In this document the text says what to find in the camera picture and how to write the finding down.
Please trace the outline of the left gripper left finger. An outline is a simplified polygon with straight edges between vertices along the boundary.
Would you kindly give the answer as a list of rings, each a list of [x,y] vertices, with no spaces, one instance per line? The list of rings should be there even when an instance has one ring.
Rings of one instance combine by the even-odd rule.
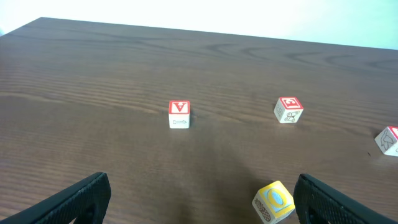
[[[2,224],[103,222],[111,198],[106,173],[97,172],[1,221]]]

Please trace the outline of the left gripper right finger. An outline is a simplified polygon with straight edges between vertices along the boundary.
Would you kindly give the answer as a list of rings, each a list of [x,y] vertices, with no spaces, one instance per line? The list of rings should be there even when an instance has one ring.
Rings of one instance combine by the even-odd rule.
[[[300,174],[294,188],[300,224],[397,224],[309,174]]]

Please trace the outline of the red letter I block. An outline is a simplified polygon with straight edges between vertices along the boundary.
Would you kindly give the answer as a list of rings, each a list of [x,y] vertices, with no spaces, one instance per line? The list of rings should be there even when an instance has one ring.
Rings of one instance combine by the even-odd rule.
[[[397,126],[387,126],[374,138],[381,152],[388,156],[398,156]]]

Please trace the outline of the red letter A block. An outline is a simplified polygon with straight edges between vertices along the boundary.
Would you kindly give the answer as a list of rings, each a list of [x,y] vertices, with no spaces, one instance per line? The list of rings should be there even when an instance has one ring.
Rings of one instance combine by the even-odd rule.
[[[190,127],[190,102],[171,100],[169,102],[170,129],[188,129]]]

